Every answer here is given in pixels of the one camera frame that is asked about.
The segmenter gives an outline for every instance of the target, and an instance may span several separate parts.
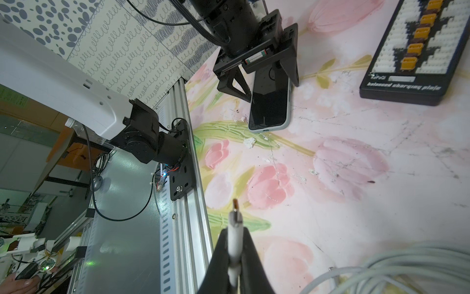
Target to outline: coiled gray cable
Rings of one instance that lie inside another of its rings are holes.
[[[391,283],[408,294],[412,288],[394,280],[397,275],[428,277],[470,290],[470,248],[437,242],[423,242],[403,249],[376,254],[361,267],[345,267],[329,271],[308,284],[300,294],[308,294],[333,277],[353,273],[330,294],[380,294]]]

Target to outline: patterned wallpaper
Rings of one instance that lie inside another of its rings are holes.
[[[186,21],[168,0],[132,1],[158,21]],[[185,6],[198,17],[189,1]],[[191,25],[153,23],[126,0],[0,0],[0,14],[95,80],[150,107],[216,48]]]

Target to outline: floral tablecloth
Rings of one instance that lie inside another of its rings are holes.
[[[249,103],[217,91],[218,50],[186,85],[212,239],[239,198],[278,294],[417,241],[470,244],[469,46],[437,107],[359,97],[397,3],[267,1],[283,27],[299,24],[300,86],[285,130],[247,129]]]

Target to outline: circuit board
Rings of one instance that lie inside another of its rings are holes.
[[[470,33],[470,0],[400,0],[360,96],[437,105]]]

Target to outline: mounting plate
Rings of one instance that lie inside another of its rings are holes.
[[[189,144],[189,133],[185,129],[184,121],[180,120],[176,124],[177,133],[169,133],[176,139],[183,141],[186,154],[181,162],[180,168],[173,172],[169,172],[170,177],[170,199],[175,201],[185,196],[186,193],[196,187],[196,174],[194,170],[194,162],[191,156],[191,145]]]

